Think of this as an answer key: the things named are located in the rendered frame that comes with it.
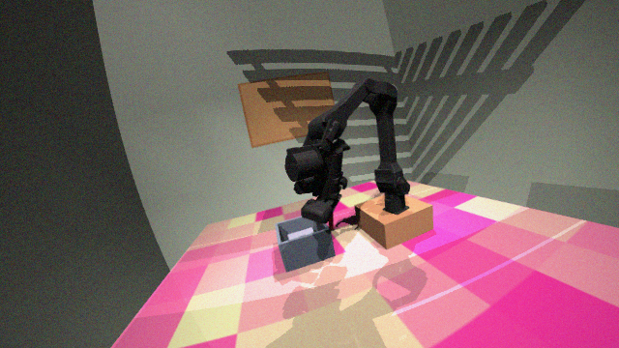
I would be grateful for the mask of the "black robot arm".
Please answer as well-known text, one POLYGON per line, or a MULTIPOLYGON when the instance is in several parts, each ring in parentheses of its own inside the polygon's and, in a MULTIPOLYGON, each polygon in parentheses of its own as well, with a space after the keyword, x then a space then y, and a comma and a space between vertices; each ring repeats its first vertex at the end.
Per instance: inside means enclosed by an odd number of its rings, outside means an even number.
POLYGON ((317 197, 318 180, 314 176, 320 172, 328 175, 341 172, 343 151, 350 147, 339 137, 353 111, 366 102, 376 117, 379 137, 380 164, 374 169, 374 182, 380 192, 385 192, 385 208, 382 210, 395 215, 408 210, 405 194, 409 194, 410 184, 403 178, 397 163, 393 118, 397 97, 394 85, 366 78, 354 84, 329 111, 312 119, 303 146, 286 149, 284 167, 288 178, 295 182, 295 192, 312 193, 317 197))

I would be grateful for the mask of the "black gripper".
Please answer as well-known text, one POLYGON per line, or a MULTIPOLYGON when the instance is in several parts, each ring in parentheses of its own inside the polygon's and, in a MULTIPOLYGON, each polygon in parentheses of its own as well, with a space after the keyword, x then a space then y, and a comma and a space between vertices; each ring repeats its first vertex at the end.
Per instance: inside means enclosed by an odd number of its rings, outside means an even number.
POLYGON ((343 172, 328 175, 319 173, 314 176, 318 180, 318 197, 310 199, 301 209, 301 217, 321 223, 328 223, 334 213, 342 195, 339 194, 342 185, 346 189, 348 180, 343 177, 343 172))

